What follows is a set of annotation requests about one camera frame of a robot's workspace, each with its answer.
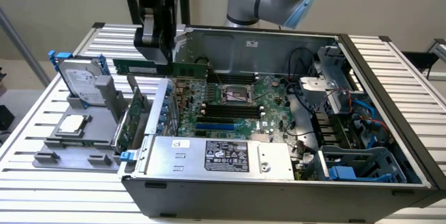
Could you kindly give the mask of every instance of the green circuit board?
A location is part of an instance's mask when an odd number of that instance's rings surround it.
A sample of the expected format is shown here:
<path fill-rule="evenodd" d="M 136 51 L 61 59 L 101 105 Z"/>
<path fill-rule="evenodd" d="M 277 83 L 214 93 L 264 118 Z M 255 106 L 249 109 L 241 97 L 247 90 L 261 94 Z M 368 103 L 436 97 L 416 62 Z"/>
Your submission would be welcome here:
<path fill-rule="evenodd" d="M 279 122 L 284 125 L 292 120 L 289 107 L 285 106 L 284 86 L 279 84 L 279 78 L 273 76 L 260 76 L 259 80 L 251 85 L 214 84 L 198 80 L 177 80 L 177 98 L 180 107 L 180 124 L 177 136 L 180 137 L 208 137 L 231 139 L 255 139 L 252 134 L 263 134 L 263 137 L 272 136 L 273 142 L 285 142 L 288 136 L 283 135 L 279 129 Z M 241 96 L 237 91 L 247 91 Z M 232 118 L 235 130 L 205 130 L 205 136 L 196 136 L 194 126 L 201 117 L 201 103 L 214 105 L 248 105 L 263 107 L 264 115 L 260 119 Z"/>

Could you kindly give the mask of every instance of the silver metal panel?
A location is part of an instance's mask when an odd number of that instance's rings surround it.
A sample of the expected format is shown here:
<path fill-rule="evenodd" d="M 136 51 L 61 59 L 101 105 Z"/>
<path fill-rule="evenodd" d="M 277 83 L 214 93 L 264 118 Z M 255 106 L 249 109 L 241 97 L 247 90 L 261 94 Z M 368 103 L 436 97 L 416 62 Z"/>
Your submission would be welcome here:
<path fill-rule="evenodd" d="M 110 25 L 121 30 L 114 34 L 125 36 L 96 36 L 93 39 L 113 40 L 114 43 L 132 42 L 128 34 L 136 26 Z M 377 37 L 356 37 L 353 42 L 383 44 Z M 116 84 L 128 86 L 125 77 L 113 75 Z M 136 77 L 138 87 L 156 86 L 156 79 Z M 66 170 L 34 168 L 30 156 L 41 149 L 42 139 L 49 136 L 53 125 L 58 122 L 68 103 L 66 87 L 56 76 L 45 89 L 36 104 L 30 108 L 24 120 L 13 131 L 8 141 L 0 148 L 0 222 L 4 223 L 192 223 L 196 221 L 181 219 L 149 219 L 140 212 L 130 196 L 124 190 L 114 173 L 70 172 Z M 124 93 L 130 98 L 129 90 Z M 433 115 L 443 119 L 446 115 Z M 440 137 L 423 138 L 427 149 L 444 149 Z M 446 165 L 439 165 L 446 172 Z M 405 208 L 395 212 L 376 224 L 444 224 L 446 200 L 436 202 L 427 208 Z M 201 223 L 236 224 L 239 221 L 202 220 Z M 255 224 L 276 223 L 269 221 Z"/>
<path fill-rule="evenodd" d="M 351 39 L 433 160 L 444 164 L 444 98 L 391 42 L 356 36 Z"/>
<path fill-rule="evenodd" d="M 206 142 L 231 142 L 231 149 L 221 149 L 221 156 L 206 154 Z M 185 147 L 176 146 L 174 143 L 185 143 Z M 236 143 L 247 145 L 244 152 L 235 152 Z M 244 154 L 243 160 L 236 154 Z M 209 164 L 221 165 L 216 171 L 204 168 L 204 161 Z M 229 164 L 245 166 L 245 172 L 232 172 Z M 268 170 L 261 169 L 263 163 L 268 164 Z M 291 161 L 288 159 L 288 147 L 285 143 L 263 143 L 253 140 L 232 139 L 206 139 L 206 138 L 182 138 L 182 137 L 156 137 L 148 166 L 145 170 L 148 176 L 162 176 L 170 179 L 201 178 L 245 178 L 245 179 L 269 179 L 269 180 L 293 180 Z"/>

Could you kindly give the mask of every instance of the wall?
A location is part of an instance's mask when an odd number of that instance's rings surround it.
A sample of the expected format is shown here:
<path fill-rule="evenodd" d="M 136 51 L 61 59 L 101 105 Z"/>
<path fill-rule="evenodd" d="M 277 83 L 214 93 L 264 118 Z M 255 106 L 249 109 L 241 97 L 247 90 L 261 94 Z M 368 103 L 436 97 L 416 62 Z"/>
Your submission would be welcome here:
<path fill-rule="evenodd" d="M 48 49 L 72 51 L 94 21 L 129 23 L 125 0 L 0 0 L 38 59 Z M 221 25 L 227 0 L 190 0 L 192 23 Z M 441 0 L 315 0 L 299 30 L 387 35 L 400 49 L 423 51 L 446 37 Z M 261 27 L 276 28 L 268 23 Z M 0 32 L 0 58 L 21 58 Z"/>

